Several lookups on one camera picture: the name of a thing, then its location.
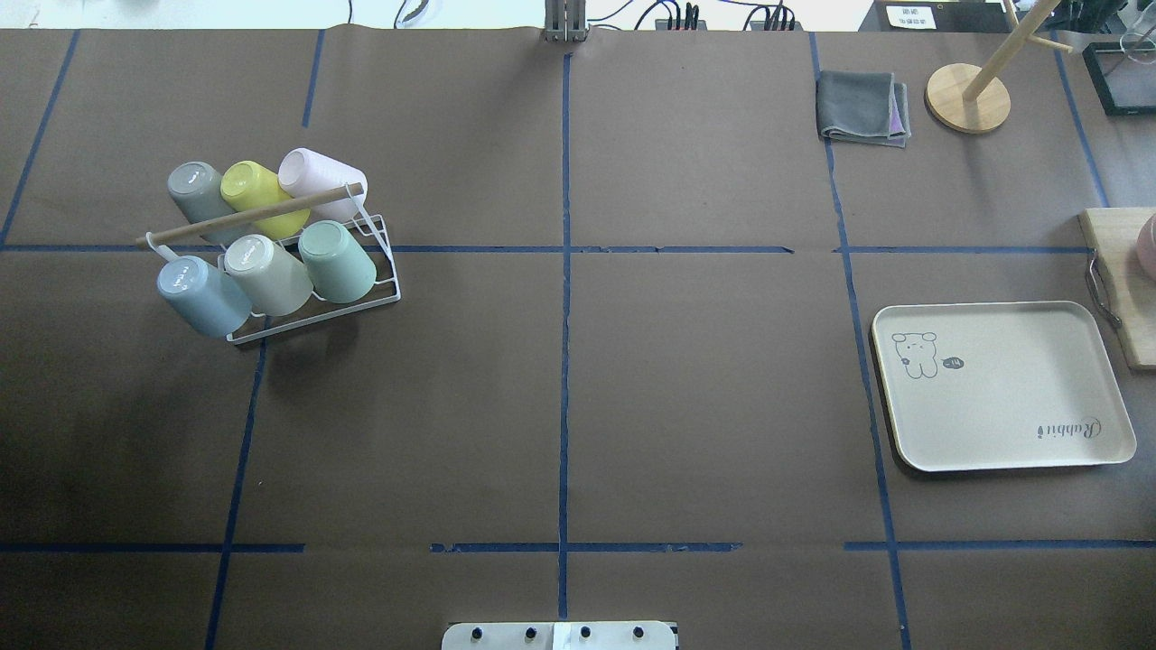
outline table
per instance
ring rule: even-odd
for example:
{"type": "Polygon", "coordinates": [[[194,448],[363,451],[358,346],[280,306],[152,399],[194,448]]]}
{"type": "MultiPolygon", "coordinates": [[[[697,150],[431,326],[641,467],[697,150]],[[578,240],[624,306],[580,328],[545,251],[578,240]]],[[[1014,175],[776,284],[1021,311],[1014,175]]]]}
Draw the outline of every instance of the table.
{"type": "Polygon", "coordinates": [[[1156,643],[1156,379],[1111,328],[1133,460],[932,477],[894,455],[866,339],[889,304],[1091,309],[1076,214],[1154,205],[1153,121],[1028,49],[1008,121],[964,136],[917,97],[999,35],[763,36],[3,32],[6,636],[1156,643]],[[820,140],[818,66],[907,83],[907,148],[820,140]],[[297,146],[366,172],[405,300],[197,337],[132,238],[181,223],[177,164],[297,146]]]}

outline dowel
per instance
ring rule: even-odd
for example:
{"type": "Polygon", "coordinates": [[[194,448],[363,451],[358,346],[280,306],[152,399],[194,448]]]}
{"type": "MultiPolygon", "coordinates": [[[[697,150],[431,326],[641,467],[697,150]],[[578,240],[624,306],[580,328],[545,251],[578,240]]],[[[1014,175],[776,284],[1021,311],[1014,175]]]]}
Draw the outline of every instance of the dowel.
{"type": "MultiPolygon", "coordinates": [[[[210,219],[208,221],[201,221],[199,223],[190,223],[188,226],[181,226],[180,228],[173,228],[171,230],[162,230],[161,232],[153,234],[154,244],[171,244],[178,239],[184,239],[187,237],[199,237],[206,232],[212,232],[214,230],[221,230],[223,228],[230,228],[232,226],[242,226],[244,223],[252,223],[254,221],[260,221],[262,219],[268,219],[271,216],[277,216],[281,214],[288,214],[290,212],[297,212],[299,209],[311,208],[313,206],[320,206],[324,204],[332,204],[333,201],[339,201],[341,199],[348,199],[349,194],[361,194],[365,190],[362,187],[361,183],[350,183],[349,191],[347,192],[344,186],[334,187],[333,190],[326,190],[324,192],[318,192],[317,194],[310,194],[307,197],[298,197],[296,199],[289,199],[288,201],[281,201],[280,204],[273,204],[269,206],[261,206],[259,208],[246,209],[244,212],[238,212],[234,214],[227,214],[224,216],[218,216],[217,219],[210,219]]],[[[141,250],[148,250],[148,241],[144,237],[136,237],[136,248],[141,250]]]]}
{"type": "Polygon", "coordinates": [[[976,75],[976,79],[971,80],[968,88],[963,91],[964,102],[975,102],[979,94],[987,88],[987,84],[995,79],[995,75],[1000,74],[1003,66],[1008,65],[1011,57],[1016,56],[1016,52],[1023,47],[1023,44],[1028,42],[1028,37],[1031,36],[1039,25],[1044,24],[1044,20],[1051,15],[1052,9],[1060,3],[1060,0],[1040,0],[1036,2],[1036,6],[1028,12],[1028,15],[1020,21],[1015,30],[1003,40],[1000,49],[992,54],[991,59],[984,64],[984,67],[976,75]]]}
{"type": "Polygon", "coordinates": [[[1011,25],[1011,29],[1015,29],[1015,25],[1020,24],[1020,19],[1015,15],[1015,5],[1011,0],[1003,0],[1003,17],[1011,25]]]}
{"type": "MultiPolygon", "coordinates": [[[[1020,24],[1020,19],[1017,19],[1015,15],[1015,5],[1011,3],[1011,0],[1003,0],[1003,14],[1007,16],[1008,24],[1011,25],[1011,29],[1015,29],[1015,25],[1020,24]]],[[[1028,43],[1035,43],[1036,45],[1043,45],[1044,47],[1059,50],[1065,54],[1070,54],[1072,52],[1076,51],[1076,49],[1070,45],[1057,43],[1047,38],[1040,38],[1035,34],[1028,37],[1028,43]]]]}
{"type": "Polygon", "coordinates": [[[1028,37],[1028,43],[1035,43],[1036,45],[1043,45],[1044,47],[1051,47],[1052,50],[1059,50],[1060,52],[1064,52],[1065,54],[1070,54],[1072,52],[1076,51],[1076,49],[1073,47],[1073,46],[1070,46],[1070,45],[1065,45],[1064,43],[1057,43],[1057,42],[1051,40],[1048,38],[1040,38],[1038,36],[1036,36],[1035,34],[1032,34],[1031,36],[1028,37]]]}

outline plastic cup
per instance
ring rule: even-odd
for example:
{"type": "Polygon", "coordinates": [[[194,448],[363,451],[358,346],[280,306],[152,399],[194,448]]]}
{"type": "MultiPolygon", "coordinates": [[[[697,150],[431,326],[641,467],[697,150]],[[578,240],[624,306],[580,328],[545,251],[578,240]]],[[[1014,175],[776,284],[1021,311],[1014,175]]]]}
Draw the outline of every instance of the plastic cup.
{"type": "Polygon", "coordinates": [[[1120,47],[1128,58],[1146,66],[1156,64],[1156,9],[1149,5],[1120,36],[1120,47]]]}
{"type": "Polygon", "coordinates": [[[377,265],[336,221],[318,221],[302,232],[297,250],[317,295],[333,303],[360,300],[373,288],[377,265]]]}
{"type": "MultiPolygon", "coordinates": [[[[232,206],[221,198],[221,175],[213,165],[199,161],[186,162],[169,175],[169,195],[190,223],[200,223],[227,214],[232,206]]],[[[228,245],[247,232],[244,226],[207,232],[201,237],[212,244],[228,245]]]]}
{"type": "MultiPolygon", "coordinates": [[[[361,197],[363,201],[369,195],[369,183],[360,169],[303,147],[289,152],[281,161],[281,167],[277,169],[277,180],[280,180],[281,187],[294,197],[306,197],[354,183],[362,184],[364,192],[361,197]]],[[[316,206],[313,214],[321,219],[344,222],[357,215],[357,204],[353,199],[341,199],[316,206]]]]}
{"type": "Polygon", "coordinates": [[[301,260],[265,235],[245,235],[234,242],[224,253],[224,269],[253,308],[268,316],[297,311],[313,291],[301,260]]]}
{"type": "Polygon", "coordinates": [[[199,257],[165,264],[156,276],[156,289],[193,330],[214,339],[236,332],[253,309],[232,278],[199,257]]]}
{"type": "MultiPolygon", "coordinates": [[[[259,208],[292,197],[277,184],[277,175],[253,161],[240,161],[221,177],[221,198],[237,212],[259,208]]],[[[309,220],[309,209],[257,221],[257,229],[274,239],[292,237],[309,220]]]]}
{"type": "Polygon", "coordinates": [[[1140,236],[1136,237],[1136,257],[1140,258],[1140,268],[1143,268],[1149,278],[1156,280],[1156,231],[1154,228],[1156,228],[1156,214],[1146,221],[1140,229],[1140,236]]]}

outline wooden board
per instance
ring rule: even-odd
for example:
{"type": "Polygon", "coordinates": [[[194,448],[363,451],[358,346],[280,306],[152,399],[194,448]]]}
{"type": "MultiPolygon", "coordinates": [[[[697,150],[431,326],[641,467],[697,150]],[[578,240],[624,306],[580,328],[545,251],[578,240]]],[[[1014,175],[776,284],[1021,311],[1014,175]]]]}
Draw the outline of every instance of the wooden board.
{"type": "Polygon", "coordinates": [[[1156,281],[1136,258],[1136,236],[1156,208],[1089,208],[1080,213],[1088,245],[1099,257],[1109,306],[1122,322],[1120,342],[1128,365],[1156,369],[1156,281]]]}

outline folded cloth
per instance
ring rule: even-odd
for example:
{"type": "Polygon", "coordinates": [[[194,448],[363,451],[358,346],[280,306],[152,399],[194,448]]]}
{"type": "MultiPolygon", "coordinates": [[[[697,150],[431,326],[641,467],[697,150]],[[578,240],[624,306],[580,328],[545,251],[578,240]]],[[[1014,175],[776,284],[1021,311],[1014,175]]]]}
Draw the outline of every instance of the folded cloth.
{"type": "Polygon", "coordinates": [[[820,72],[815,115],[832,140],[905,147],[911,136],[907,86],[891,73],[820,72]]]}

